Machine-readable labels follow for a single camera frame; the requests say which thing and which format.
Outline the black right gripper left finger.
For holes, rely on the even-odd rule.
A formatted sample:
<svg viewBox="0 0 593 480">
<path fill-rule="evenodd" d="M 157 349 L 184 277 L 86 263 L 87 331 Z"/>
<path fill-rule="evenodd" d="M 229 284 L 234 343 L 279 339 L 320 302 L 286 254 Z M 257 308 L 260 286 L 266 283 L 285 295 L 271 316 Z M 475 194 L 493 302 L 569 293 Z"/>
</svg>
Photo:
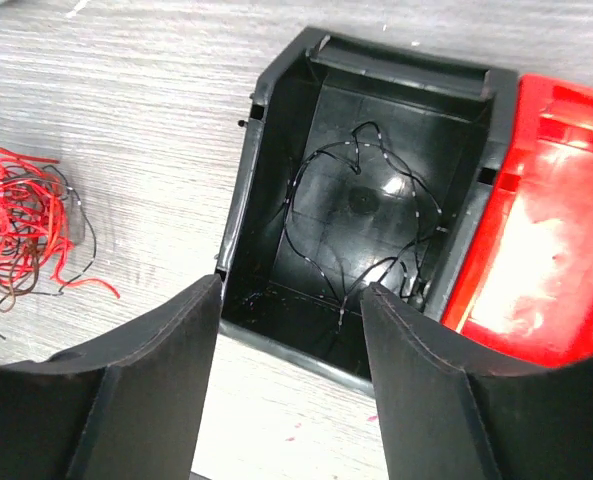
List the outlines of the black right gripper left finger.
<svg viewBox="0 0 593 480">
<path fill-rule="evenodd" d="M 0 479 L 186 479 L 221 313 L 207 275 L 42 362 L 0 366 Z"/>
</svg>

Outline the black plastic bin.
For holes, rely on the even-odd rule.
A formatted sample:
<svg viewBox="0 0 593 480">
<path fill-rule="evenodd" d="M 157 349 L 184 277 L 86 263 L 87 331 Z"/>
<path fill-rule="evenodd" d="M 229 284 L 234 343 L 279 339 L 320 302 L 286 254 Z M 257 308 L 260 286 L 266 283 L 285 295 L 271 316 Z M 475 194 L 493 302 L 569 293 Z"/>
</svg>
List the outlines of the black plastic bin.
<svg viewBox="0 0 593 480">
<path fill-rule="evenodd" d="M 258 77 L 217 260 L 221 332 L 373 391 L 363 290 L 440 319 L 519 75 L 309 26 Z"/>
</svg>

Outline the red plastic bin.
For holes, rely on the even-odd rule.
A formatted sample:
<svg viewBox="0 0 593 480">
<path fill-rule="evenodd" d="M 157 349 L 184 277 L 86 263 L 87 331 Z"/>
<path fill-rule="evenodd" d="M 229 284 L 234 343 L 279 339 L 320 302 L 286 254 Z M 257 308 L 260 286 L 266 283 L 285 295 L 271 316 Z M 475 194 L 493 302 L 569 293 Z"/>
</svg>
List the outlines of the red plastic bin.
<svg viewBox="0 0 593 480">
<path fill-rule="evenodd" d="M 593 88 L 520 80 L 510 148 L 442 323 L 544 367 L 593 355 Z"/>
</svg>

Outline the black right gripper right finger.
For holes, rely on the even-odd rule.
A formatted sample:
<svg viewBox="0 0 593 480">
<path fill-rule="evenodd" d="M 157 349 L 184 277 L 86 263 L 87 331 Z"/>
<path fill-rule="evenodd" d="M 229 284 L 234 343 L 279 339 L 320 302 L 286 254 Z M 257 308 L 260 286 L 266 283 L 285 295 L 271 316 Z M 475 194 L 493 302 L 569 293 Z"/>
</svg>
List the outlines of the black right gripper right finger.
<svg viewBox="0 0 593 480">
<path fill-rule="evenodd" d="M 518 360 L 376 283 L 361 310 L 390 478 L 593 479 L 593 356 Z"/>
</svg>

